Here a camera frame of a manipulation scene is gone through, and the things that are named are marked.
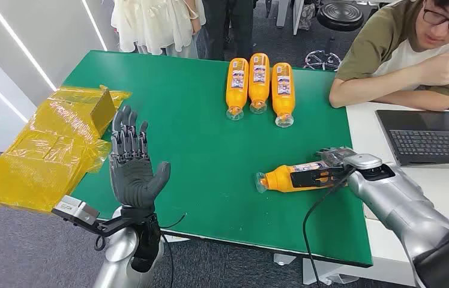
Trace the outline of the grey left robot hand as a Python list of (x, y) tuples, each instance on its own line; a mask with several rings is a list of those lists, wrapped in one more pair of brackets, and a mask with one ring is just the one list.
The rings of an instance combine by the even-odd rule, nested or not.
[(148, 122), (137, 125), (137, 112), (129, 105), (118, 109), (112, 120), (112, 150), (109, 154), (110, 181), (117, 201), (123, 206), (151, 208), (166, 186), (171, 165), (162, 161), (156, 171), (148, 153)]

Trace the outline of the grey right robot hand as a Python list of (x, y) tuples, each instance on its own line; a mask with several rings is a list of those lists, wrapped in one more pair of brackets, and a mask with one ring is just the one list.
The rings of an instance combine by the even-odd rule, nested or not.
[(290, 180), (296, 189), (311, 190), (330, 187), (346, 179), (351, 168), (344, 159), (357, 153), (350, 148), (324, 148), (316, 153), (319, 161), (291, 166)]

